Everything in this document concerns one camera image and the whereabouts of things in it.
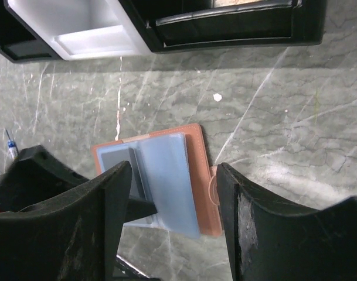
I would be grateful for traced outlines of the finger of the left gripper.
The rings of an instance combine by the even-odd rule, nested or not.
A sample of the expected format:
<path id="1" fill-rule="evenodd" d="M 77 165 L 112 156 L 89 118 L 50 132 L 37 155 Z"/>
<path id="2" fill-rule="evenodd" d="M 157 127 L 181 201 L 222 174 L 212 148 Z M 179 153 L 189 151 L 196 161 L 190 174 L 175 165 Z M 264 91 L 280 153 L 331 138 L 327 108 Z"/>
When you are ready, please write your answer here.
<path id="1" fill-rule="evenodd" d="M 0 224 L 123 224 L 118 179 L 104 172 L 89 180 L 43 146 L 24 149 L 0 177 Z"/>

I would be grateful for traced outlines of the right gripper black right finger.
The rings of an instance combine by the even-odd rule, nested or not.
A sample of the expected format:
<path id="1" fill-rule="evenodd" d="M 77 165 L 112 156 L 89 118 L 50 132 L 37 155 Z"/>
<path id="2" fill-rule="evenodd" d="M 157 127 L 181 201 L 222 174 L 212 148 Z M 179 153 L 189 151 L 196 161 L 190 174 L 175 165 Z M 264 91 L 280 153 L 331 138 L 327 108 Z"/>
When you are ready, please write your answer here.
<path id="1" fill-rule="evenodd" d="M 316 210 L 227 163 L 216 180 L 234 280 L 357 280 L 357 196 Z"/>

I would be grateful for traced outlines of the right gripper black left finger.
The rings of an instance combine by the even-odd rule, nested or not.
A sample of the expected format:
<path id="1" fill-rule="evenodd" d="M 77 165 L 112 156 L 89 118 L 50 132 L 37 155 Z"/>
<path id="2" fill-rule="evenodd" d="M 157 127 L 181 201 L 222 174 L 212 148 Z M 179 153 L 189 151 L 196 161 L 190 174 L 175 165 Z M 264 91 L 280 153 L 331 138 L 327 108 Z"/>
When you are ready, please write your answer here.
<path id="1" fill-rule="evenodd" d="M 0 280 L 111 280 L 123 224 L 0 224 Z"/>

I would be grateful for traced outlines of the orange leather card holder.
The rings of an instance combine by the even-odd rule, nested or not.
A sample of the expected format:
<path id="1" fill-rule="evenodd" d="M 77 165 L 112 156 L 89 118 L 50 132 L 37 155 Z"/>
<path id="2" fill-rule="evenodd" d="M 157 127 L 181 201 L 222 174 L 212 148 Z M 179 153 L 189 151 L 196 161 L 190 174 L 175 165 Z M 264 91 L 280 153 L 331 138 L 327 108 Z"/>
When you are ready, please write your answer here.
<path id="1" fill-rule="evenodd" d="M 189 124 L 92 147 L 97 172 L 120 161 L 132 167 L 131 195 L 157 209 L 146 218 L 131 218 L 127 225 L 161 228 L 199 238 L 219 237 L 216 172 L 211 169 L 202 128 Z"/>

